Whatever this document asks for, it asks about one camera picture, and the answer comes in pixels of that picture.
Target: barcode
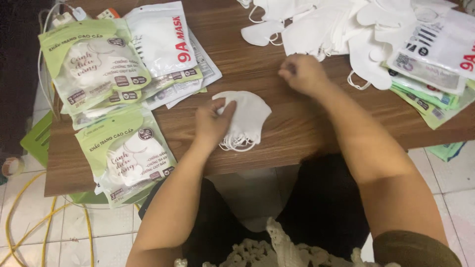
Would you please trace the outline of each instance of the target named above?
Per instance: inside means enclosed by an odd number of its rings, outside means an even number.
[[[409,64],[409,57],[403,54],[399,54],[398,58],[396,59],[396,63],[400,63],[402,65]]]
[[[436,108],[432,110],[432,115],[434,115],[438,120],[441,120],[444,118],[444,114],[442,114],[442,112],[440,112]]]

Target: wooden table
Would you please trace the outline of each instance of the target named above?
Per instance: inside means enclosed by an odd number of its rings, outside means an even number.
[[[134,7],[157,2],[160,1],[68,1],[91,16],[109,7],[123,16]],[[187,98],[171,110],[163,106],[153,111],[177,160],[193,140],[196,107],[218,92],[238,90],[257,94],[272,108],[261,144],[245,153],[217,149],[209,159],[205,175],[297,164],[314,153],[338,150],[323,109],[292,91],[277,75],[285,58],[283,46],[253,46],[241,37],[240,30],[253,24],[247,19],[250,10],[242,8],[236,0],[183,0],[183,6],[189,27],[223,77],[208,87],[208,93]],[[323,64],[331,80],[380,121],[405,149],[475,139],[475,105],[433,131],[413,107],[393,92],[374,87],[359,91],[348,85],[348,56],[328,57]],[[353,80],[365,83],[357,76]],[[45,196],[91,191],[95,187],[74,133],[69,118],[53,121]]]

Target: black pants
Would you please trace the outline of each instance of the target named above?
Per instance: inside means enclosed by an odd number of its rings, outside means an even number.
[[[162,183],[142,205],[140,218]],[[266,232],[251,232],[238,221],[208,179],[203,179],[199,203],[195,226],[182,246],[188,266],[206,261],[218,266],[231,253],[232,245],[245,238],[270,244]],[[360,192],[339,154],[302,163],[290,198],[276,220],[294,244],[318,246],[347,260],[353,248],[364,245],[370,232]]]

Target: tiled floor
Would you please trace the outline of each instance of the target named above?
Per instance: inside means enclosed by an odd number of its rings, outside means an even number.
[[[37,122],[43,110],[35,110]],[[465,267],[475,267],[475,141],[469,142],[450,163],[426,153],[424,149],[409,155],[426,179],[446,229],[451,249]],[[32,157],[25,156],[26,169],[20,176],[0,186],[0,260],[9,250],[5,223],[13,201],[23,186],[44,168]],[[268,216],[277,216],[290,195],[299,166],[252,170],[210,178],[236,216],[251,230],[264,229]],[[41,175],[20,198],[11,218],[14,242],[50,212],[52,198],[43,198],[45,175]],[[58,197],[56,207],[67,201]],[[94,264],[97,267],[123,267],[140,225],[137,210],[125,206],[107,210],[106,205],[90,205],[89,216],[93,235]],[[28,237],[19,249],[19,258],[29,267],[40,266],[43,225]],[[53,217],[48,237],[47,267],[90,266],[90,245],[85,215],[80,207],[70,206]],[[363,248],[365,260],[372,260],[372,239]],[[5,267],[18,264],[9,258]]]

